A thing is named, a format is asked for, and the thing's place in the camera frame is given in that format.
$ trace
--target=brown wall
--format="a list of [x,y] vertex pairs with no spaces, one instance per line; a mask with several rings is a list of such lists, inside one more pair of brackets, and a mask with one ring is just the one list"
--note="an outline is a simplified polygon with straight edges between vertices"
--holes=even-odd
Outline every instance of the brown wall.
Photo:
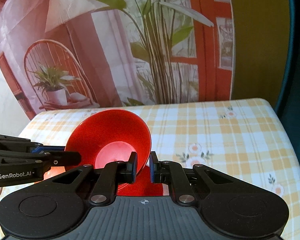
[[236,62],[232,99],[264,98],[275,106],[287,59],[288,0],[232,0]]

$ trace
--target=white wall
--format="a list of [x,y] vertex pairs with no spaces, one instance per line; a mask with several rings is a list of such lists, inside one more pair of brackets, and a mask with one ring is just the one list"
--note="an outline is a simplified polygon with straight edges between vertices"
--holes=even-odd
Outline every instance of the white wall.
[[0,69],[0,134],[18,136],[28,123]]

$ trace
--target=lampshade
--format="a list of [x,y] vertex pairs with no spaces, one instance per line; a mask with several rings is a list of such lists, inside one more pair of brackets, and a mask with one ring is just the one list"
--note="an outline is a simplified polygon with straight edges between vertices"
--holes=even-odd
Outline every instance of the lampshade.
[[45,32],[86,12],[106,6],[96,0],[50,0]]

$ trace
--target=tablecloth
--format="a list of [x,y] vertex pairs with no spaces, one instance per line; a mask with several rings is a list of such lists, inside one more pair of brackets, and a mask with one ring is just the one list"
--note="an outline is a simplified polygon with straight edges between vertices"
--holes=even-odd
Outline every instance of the tablecloth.
[[[300,166],[267,101],[255,98],[125,109],[147,123],[159,160],[176,161],[187,168],[202,163],[282,197],[290,212],[282,238],[300,240]],[[20,137],[63,146],[80,122],[102,110],[42,112]],[[0,198],[21,187],[4,188]]]

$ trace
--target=metal screw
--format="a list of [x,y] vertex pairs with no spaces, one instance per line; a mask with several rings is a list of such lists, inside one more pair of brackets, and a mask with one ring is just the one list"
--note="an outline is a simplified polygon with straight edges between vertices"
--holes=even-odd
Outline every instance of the metal screw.
[[182,203],[190,203],[190,202],[194,201],[194,196],[191,196],[191,195],[181,195],[179,197],[179,200]]
[[103,195],[94,195],[91,197],[91,201],[94,203],[102,203],[106,200],[107,200],[106,196]]

